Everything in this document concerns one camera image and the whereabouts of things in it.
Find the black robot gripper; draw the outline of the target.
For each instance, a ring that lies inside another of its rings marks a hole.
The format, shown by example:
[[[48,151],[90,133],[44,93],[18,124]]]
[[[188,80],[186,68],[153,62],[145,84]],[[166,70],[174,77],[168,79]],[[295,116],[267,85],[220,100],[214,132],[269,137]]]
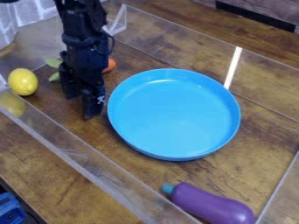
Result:
[[[101,78],[108,67],[110,36],[104,32],[85,36],[61,34],[66,49],[60,52],[62,62],[58,67],[60,85],[66,99],[80,96],[82,117],[98,115],[105,103],[105,86]]]

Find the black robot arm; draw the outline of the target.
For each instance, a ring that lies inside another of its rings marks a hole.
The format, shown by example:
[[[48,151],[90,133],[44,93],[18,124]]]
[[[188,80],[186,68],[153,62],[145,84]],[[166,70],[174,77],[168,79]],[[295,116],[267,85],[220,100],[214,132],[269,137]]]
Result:
[[[104,107],[105,84],[113,37],[104,31],[106,12],[98,0],[53,0],[62,24],[60,84],[68,99],[81,96],[82,117],[96,116]]]

